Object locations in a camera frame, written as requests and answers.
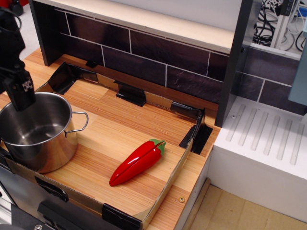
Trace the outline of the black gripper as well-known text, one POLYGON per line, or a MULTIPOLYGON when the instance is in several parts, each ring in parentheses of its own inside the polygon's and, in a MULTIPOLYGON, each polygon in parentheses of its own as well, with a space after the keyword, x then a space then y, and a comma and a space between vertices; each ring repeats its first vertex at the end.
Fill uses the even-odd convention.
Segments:
POLYGON ((23 111, 35 102, 34 84, 22 61, 0 68, 2 92, 5 91, 16 111, 23 111))

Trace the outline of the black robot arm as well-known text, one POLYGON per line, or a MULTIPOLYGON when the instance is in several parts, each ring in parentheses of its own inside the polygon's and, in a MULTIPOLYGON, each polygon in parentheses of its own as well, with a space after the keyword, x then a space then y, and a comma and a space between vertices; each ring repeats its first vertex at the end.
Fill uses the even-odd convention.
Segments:
POLYGON ((6 92, 16 111, 35 102, 34 84, 20 53, 25 43, 20 33, 21 19, 7 8, 0 8, 0 92, 6 92))

